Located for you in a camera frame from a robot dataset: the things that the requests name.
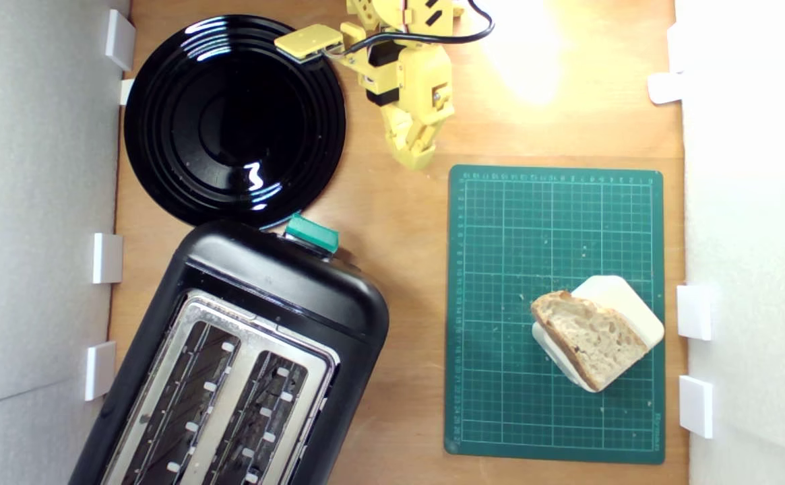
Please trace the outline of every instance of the bread crust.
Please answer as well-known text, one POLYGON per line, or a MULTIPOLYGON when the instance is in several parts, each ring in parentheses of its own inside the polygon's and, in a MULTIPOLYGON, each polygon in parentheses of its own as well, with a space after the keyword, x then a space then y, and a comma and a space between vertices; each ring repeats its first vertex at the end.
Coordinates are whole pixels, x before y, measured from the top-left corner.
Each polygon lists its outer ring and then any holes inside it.
MULTIPOLYGON (((551 319, 549 319, 543 313, 541 307, 543 307, 543 305, 546 304, 546 301, 552 300, 553 298, 559 298, 559 300, 566 300, 566 301, 574 302, 576 304, 580 304, 581 306, 589 310, 589 312, 592 314, 596 313, 596 311, 602 311, 603 313, 614 314, 614 316, 619 317, 621 321, 627 323, 626 317, 622 316, 620 313, 618 313, 618 311, 613 309, 608 309, 608 308, 599 309, 595 304, 593 304, 592 301, 584 300, 583 298, 575 298, 573 295, 570 294, 570 292, 565 290, 550 292, 550 294, 542 295, 530 305, 531 313, 533 313, 536 322, 539 323, 539 325, 543 329, 545 329, 549 337, 551 337, 551 339, 555 342, 557 347, 559 347, 562 353, 565 354, 567 359, 569 359, 569 362, 571 363, 571 365, 574 366, 575 370, 577 371, 577 374, 580 375, 581 379, 587 384, 587 386, 590 387, 590 389, 595 390, 596 392, 601 391, 602 389, 604 389, 604 387, 596 384, 595 378, 593 377, 593 375, 591 375, 588 372, 588 369, 586 368, 586 366, 584 366, 584 363, 581 362, 579 356, 577 355, 577 352, 574 349, 575 346, 571 344, 560 331, 558 331, 555 325, 553 325, 551 319)), ((629 330, 629 332, 627 333, 633 339, 634 341, 633 343, 635 344, 635 346, 647 347, 647 344, 645 344, 644 341, 641 340, 641 337, 637 334, 637 332, 632 330, 631 326, 628 323, 627 323, 627 329, 629 330)))

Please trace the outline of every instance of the white wall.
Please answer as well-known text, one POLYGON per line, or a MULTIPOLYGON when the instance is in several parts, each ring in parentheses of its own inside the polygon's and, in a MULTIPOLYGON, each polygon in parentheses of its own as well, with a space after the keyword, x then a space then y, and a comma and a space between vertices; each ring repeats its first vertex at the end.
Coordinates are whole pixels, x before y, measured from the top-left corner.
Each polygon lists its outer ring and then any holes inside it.
POLYGON ((0 483, 68 478, 100 402, 82 363, 106 339, 92 237, 114 227, 121 71, 111 6, 0 0, 0 483))
POLYGON ((693 485, 785 483, 785 2, 677 0, 686 273, 716 295, 689 374, 714 384, 714 437, 691 436, 693 485))

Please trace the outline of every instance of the black cable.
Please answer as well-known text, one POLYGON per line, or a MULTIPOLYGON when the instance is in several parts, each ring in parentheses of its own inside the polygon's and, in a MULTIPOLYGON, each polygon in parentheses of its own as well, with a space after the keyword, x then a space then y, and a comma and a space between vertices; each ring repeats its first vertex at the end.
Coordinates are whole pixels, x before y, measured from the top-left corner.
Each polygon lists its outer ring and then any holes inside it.
POLYGON ((475 42, 476 40, 484 39, 494 30, 494 19, 491 18, 491 15, 488 15, 487 12, 479 8, 476 5, 475 0, 467 0, 467 3, 470 4, 476 13, 482 16, 482 18, 488 21, 488 27, 486 27, 481 32, 476 32, 475 34, 469 34, 469 36, 427 36, 427 34, 405 34, 404 32, 381 32, 380 34, 374 34, 373 36, 367 37, 365 39, 360 40, 358 43, 353 44, 350 46, 349 49, 342 51, 340 53, 336 53, 336 55, 351 55, 352 53, 357 52, 359 49, 365 49, 365 47, 373 46, 378 42, 383 42, 384 40, 415 40, 417 42, 425 42, 425 43, 438 43, 438 44, 467 44, 470 42, 475 42))

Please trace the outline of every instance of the black plate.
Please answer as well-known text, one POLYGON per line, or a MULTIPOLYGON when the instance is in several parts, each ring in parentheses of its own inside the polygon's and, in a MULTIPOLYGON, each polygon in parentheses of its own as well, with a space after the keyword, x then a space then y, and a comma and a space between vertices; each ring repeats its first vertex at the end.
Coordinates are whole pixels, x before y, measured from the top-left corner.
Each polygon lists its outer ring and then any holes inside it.
POLYGON ((344 97, 327 59, 300 65, 276 50, 292 31, 253 15, 210 18, 140 68, 125 149, 165 211, 265 229, 323 191, 344 147, 344 97))

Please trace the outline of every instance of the white bracket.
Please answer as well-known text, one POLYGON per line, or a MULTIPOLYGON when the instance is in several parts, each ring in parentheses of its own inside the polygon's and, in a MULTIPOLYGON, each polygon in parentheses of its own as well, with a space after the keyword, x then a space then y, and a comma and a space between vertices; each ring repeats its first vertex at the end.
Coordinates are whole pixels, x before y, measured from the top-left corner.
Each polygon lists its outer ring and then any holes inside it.
POLYGON ((679 426, 702 438, 713 437, 713 385, 681 375, 679 377, 679 426))
POLYGON ((712 340, 712 293, 709 288, 677 286, 677 329, 683 337, 712 340))
POLYGON ((122 13, 111 9, 108 13, 108 38, 105 42, 105 55, 123 71, 131 71, 134 61, 134 25, 122 13))
POLYGON ((87 379, 84 400, 93 400, 108 393, 114 384, 117 344, 105 342, 87 349, 87 379))
POLYGON ((93 236, 93 283, 122 282, 122 236, 97 232, 93 236))
POLYGON ((134 79, 124 79, 120 85, 120 105, 125 106, 128 102, 128 93, 131 92, 131 87, 134 85, 134 79))
POLYGON ((647 78, 647 90, 650 101, 654 104, 680 101, 685 94, 683 71, 687 67, 691 53, 690 42, 685 30, 677 22, 667 30, 667 73, 650 74, 647 78))

